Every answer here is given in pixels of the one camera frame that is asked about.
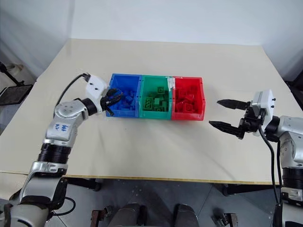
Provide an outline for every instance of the green bin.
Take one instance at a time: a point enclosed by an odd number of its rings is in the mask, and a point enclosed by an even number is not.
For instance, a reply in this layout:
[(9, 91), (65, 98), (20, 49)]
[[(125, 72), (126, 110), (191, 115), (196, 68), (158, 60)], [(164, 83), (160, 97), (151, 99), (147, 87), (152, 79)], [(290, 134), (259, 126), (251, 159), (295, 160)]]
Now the green bin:
[(171, 119), (170, 81), (172, 77), (142, 75), (139, 96), (140, 118)]

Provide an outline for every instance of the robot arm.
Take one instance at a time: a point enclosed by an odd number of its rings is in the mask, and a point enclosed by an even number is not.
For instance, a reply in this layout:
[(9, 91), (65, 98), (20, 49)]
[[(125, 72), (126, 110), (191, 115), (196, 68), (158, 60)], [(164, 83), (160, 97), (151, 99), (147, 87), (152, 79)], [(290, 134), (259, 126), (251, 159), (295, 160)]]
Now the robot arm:
[(303, 224), (303, 119), (273, 116), (275, 100), (270, 90), (256, 93), (251, 102), (220, 100), (218, 103), (227, 108), (246, 110), (245, 115), (241, 118), (238, 128), (225, 122), (209, 123), (239, 139), (243, 139), (246, 132), (258, 135), (261, 126), (267, 140), (278, 142), (277, 155), (280, 153), (278, 157), (283, 170), (283, 203), (277, 202), (273, 226), (286, 226), (287, 221)]
[(74, 145), (78, 127), (89, 116), (109, 111), (109, 106), (120, 101), (122, 94), (113, 96), (117, 90), (107, 90), (106, 83), (98, 77), (84, 74), (88, 82), (86, 97), (60, 103), (54, 111), (41, 152), (33, 162), (19, 195), (19, 205), (6, 206), (0, 216), (7, 226), (44, 226), (59, 209), (65, 199), (67, 160)]

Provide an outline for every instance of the plastic storage bin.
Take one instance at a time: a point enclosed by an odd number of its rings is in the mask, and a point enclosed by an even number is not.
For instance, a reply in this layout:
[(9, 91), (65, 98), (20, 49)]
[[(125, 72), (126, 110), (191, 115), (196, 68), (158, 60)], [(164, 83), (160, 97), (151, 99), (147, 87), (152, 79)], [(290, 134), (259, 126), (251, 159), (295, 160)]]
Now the plastic storage bin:
[(120, 102), (109, 108), (114, 117), (139, 117), (139, 93), (141, 86), (141, 75), (113, 74), (109, 83), (110, 88), (118, 88), (123, 92)]
[(142, 75), (139, 117), (171, 119), (172, 89), (168, 86), (171, 78)]
[(200, 77), (174, 77), (173, 120), (202, 121), (205, 112), (203, 83)]

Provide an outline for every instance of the black cable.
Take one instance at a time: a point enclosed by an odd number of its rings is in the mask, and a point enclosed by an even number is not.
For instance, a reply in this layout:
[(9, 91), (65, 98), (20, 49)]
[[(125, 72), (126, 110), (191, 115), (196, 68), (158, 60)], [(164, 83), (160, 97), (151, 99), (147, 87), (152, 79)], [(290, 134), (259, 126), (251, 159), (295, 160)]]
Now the black cable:
[(259, 130), (259, 133), (260, 133), (262, 139), (264, 140), (264, 142), (266, 143), (266, 145), (268, 146), (268, 148), (270, 150), (270, 154), (271, 154), (271, 181), (272, 181), (273, 188), (274, 188), (276, 203), (277, 203), (277, 205), (280, 205), (279, 199), (278, 199), (278, 194), (276, 192), (276, 182), (275, 182), (275, 153), (274, 153), (274, 149), (270, 145), (269, 141), (266, 139), (266, 136), (265, 136), (265, 134), (264, 134), (264, 132), (262, 130), (262, 125), (259, 124), (258, 130)]
[(278, 168), (278, 176), (279, 176), (279, 185), (280, 185), (280, 204), (282, 203), (282, 176), (281, 176), (281, 166), (280, 166), (280, 140), (278, 141), (278, 146), (276, 148), (276, 164)]
[(62, 94), (60, 95), (60, 97), (59, 97), (59, 99), (58, 99), (58, 101), (57, 101), (57, 103), (56, 103), (56, 105), (55, 105), (55, 108), (56, 108), (56, 106), (61, 102), (61, 99), (62, 99), (62, 97), (64, 96), (65, 92), (71, 87), (71, 85), (72, 85), (74, 82), (76, 82), (76, 80), (78, 80), (78, 79), (81, 78), (81, 77), (84, 77), (85, 80), (88, 81), (89, 78), (90, 78), (90, 75), (89, 75), (89, 74), (82, 73), (81, 75), (76, 76), (76, 78), (73, 79), (73, 80), (69, 83), (69, 85), (64, 89), (64, 91), (63, 91)]
[(72, 208), (71, 208), (69, 211), (67, 211), (67, 212), (63, 212), (63, 213), (59, 213), (59, 214), (54, 213), (53, 216), (63, 216), (63, 215), (67, 215), (67, 214), (73, 212), (73, 210), (74, 210), (75, 207), (76, 207), (76, 202), (75, 202), (75, 200), (73, 200), (73, 199), (70, 198), (70, 197), (65, 197), (65, 199), (72, 202)]

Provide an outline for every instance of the white wall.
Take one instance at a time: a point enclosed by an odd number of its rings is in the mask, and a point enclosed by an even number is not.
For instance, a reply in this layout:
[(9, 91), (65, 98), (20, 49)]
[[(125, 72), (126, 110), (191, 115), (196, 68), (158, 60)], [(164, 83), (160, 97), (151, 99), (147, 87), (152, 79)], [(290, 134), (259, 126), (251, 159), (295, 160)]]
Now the white wall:
[(302, 0), (1, 0), (0, 7), (1, 39), (37, 76), (68, 36), (263, 45), (285, 79), (303, 69)]
[(0, 0), (0, 50), (14, 63), (20, 59), (38, 77), (69, 36), (69, 3)]

